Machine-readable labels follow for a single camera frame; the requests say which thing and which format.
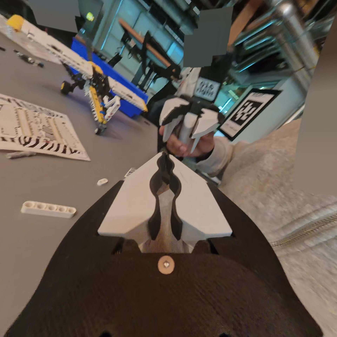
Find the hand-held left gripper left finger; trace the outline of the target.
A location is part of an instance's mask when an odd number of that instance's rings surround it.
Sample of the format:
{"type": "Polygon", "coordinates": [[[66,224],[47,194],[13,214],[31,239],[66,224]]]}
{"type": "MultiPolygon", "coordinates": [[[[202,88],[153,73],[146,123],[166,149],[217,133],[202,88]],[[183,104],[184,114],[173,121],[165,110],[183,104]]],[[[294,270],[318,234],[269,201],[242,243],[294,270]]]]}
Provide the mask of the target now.
{"type": "Polygon", "coordinates": [[[99,235],[134,240],[141,252],[163,252],[169,247],[167,159],[161,152],[123,181],[99,235]]]}

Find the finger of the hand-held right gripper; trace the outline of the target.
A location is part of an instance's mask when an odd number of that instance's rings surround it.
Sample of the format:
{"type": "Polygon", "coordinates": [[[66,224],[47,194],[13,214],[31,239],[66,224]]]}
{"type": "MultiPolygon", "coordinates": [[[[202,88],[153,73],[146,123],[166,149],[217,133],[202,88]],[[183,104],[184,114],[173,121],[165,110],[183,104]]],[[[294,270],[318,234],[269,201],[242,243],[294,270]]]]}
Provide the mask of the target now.
{"type": "Polygon", "coordinates": [[[189,110],[190,102],[185,99],[171,98],[166,100],[159,117],[159,125],[164,127],[163,142],[168,141],[175,127],[189,110]]]}
{"type": "Polygon", "coordinates": [[[218,112],[202,108],[190,135],[190,138],[193,140],[191,153],[194,152],[200,138],[215,131],[218,126],[218,112]]]}

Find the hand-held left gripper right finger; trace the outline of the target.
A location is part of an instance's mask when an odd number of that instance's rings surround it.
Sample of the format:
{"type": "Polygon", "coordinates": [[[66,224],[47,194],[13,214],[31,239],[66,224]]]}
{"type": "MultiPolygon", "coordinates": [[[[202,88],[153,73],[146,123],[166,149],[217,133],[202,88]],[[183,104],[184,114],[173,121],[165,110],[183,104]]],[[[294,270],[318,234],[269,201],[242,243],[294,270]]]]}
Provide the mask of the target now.
{"type": "Polygon", "coordinates": [[[174,156],[168,157],[168,163],[172,164],[171,178],[178,179],[171,224],[174,224],[174,220],[179,225],[182,223],[178,237],[188,247],[188,251],[192,252],[199,241],[230,237],[233,231],[206,180],[174,156]]]}

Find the white five-hole lego beam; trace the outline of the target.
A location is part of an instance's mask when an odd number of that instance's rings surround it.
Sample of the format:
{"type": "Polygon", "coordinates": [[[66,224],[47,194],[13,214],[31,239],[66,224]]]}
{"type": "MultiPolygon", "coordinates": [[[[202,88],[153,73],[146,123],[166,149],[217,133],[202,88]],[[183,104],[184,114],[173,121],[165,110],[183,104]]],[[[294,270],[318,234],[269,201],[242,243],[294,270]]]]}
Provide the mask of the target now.
{"type": "Polygon", "coordinates": [[[72,218],[76,212],[74,207],[31,200],[24,202],[21,207],[21,213],[48,217],[72,218]]]}

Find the white yellow lego plane model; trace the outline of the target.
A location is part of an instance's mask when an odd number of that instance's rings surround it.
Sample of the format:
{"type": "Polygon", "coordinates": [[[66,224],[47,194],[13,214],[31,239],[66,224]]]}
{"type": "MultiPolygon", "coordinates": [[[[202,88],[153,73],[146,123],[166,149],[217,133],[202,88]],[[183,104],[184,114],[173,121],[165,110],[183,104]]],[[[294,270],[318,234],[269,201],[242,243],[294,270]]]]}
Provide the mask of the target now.
{"type": "Polygon", "coordinates": [[[26,35],[30,41],[39,44],[61,62],[73,80],[72,84],[67,81],[62,82],[60,91],[63,95],[73,92],[76,87],[84,90],[96,122],[96,135],[102,135],[105,132],[108,121],[119,110],[121,100],[130,103],[142,112],[148,111],[145,101],[136,93],[105,74],[100,66],[92,61],[86,61],[20,15],[12,15],[6,24],[14,31],[26,35]]]}

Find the grey lego pin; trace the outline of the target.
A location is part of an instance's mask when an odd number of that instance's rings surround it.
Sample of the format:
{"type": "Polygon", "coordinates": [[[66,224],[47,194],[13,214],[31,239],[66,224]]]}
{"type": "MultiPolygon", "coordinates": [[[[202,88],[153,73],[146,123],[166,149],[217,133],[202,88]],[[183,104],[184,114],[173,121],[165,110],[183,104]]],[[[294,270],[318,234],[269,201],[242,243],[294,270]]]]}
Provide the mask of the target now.
{"type": "Polygon", "coordinates": [[[32,151],[19,151],[19,152],[7,153],[5,157],[7,159],[19,159],[19,158],[25,158],[25,157],[32,157],[35,155],[36,153],[32,151]]]}

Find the small dark lego parts cluster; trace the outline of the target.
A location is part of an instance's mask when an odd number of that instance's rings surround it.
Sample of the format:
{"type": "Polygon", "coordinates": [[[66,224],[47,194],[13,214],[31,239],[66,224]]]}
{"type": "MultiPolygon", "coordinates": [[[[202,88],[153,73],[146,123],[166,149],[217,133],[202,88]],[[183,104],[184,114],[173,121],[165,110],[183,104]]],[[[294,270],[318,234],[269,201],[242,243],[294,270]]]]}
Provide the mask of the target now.
{"type": "Polygon", "coordinates": [[[23,54],[19,52],[18,50],[14,49],[13,52],[24,62],[33,65],[33,66],[38,66],[40,68],[44,68],[44,64],[38,60],[35,60],[31,58],[30,56],[23,54]]]}

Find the person's right hand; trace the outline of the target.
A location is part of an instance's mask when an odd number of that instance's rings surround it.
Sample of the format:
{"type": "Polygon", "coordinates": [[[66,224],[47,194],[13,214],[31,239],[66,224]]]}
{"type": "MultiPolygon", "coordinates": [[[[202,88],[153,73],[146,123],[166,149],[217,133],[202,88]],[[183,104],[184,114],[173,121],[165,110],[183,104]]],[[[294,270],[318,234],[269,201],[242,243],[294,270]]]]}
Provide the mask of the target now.
{"type": "Polygon", "coordinates": [[[167,150],[176,157],[189,157],[189,158],[202,158],[208,157],[215,147],[214,133],[208,133],[202,136],[196,145],[194,151],[191,151],[191,147],[181,142],[176,135],[171,134],[166,142],[167,150]]]}

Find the black and white marker board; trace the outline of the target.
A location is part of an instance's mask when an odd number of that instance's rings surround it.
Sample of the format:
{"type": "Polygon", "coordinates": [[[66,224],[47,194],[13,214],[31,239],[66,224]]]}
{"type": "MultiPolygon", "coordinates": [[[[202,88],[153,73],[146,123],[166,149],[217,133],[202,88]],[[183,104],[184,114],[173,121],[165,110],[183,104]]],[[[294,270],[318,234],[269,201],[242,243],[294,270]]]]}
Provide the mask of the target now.
{"type": "Polygon", "coordinates": [[[234,141],[283,90],[252,88],[228,114],[218,130],[234,141]]]}

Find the wooden standing desk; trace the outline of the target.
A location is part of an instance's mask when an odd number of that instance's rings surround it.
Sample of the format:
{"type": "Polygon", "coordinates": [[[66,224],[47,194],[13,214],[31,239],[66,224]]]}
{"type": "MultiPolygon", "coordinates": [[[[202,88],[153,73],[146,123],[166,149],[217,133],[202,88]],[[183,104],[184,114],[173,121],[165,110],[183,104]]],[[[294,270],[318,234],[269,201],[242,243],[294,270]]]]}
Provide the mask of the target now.
{"type": "Polygon", "coordinates": [[[164,51],[159,42],[149,32],[145,36],[137,33],[125,20],[118,19],[124,33],[121,42],[128,55],[136,59],[141,67],[140,74],[136,74],[133,83],[140,89],[147,91],[147,83],[155,82],[159,78],[167,81],[180,81],[181,68],[164,51]]]}

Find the blue plastic bin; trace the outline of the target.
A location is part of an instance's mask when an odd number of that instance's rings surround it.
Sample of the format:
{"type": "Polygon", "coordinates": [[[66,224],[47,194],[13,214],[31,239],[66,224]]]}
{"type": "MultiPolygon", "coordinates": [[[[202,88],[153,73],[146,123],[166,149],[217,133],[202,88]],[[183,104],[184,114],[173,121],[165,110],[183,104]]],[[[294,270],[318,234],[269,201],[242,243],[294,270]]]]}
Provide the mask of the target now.
{"type": "Polygon", "coordinates": [[[120,110],[123,113],[133,117],[148,111],[146,106],[148,96],[143,91],[116,72],[96,54],[88,53],[87,48],[75,38],[72,40],[71,49],[86,61],[89,61],[89,56],[91,56],[91,61],[102,69],[108,77],[110,85],[112,85],[111,94],[120,97],[120,110]]]}

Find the zebra striped sticker sheet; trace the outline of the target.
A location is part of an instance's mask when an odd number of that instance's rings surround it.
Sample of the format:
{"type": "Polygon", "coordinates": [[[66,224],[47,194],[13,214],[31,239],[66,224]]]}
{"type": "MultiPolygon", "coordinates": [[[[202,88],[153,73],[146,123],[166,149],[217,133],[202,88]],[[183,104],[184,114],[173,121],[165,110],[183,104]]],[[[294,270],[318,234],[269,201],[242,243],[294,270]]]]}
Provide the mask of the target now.
{"type": "Polygon", "coordinates": [[[3,94],[0,149],[91,161],[67,115],[3,94]]]}

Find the metal air duct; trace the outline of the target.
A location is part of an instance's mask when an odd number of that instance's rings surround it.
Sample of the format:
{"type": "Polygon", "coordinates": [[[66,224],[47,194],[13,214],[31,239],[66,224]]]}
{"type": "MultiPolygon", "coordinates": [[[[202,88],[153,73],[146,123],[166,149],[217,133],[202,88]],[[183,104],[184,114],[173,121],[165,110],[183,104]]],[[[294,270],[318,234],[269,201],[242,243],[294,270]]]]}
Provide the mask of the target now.
{"type": "Polygon", "coordinates": [[[305,70],[310,77],[313,77],[319,51],[311,33],[305,27],[305,22],[296,4],[288,0],[267,0],[265,2],[282,21],[287,38],[295,47],[305,70]]]}

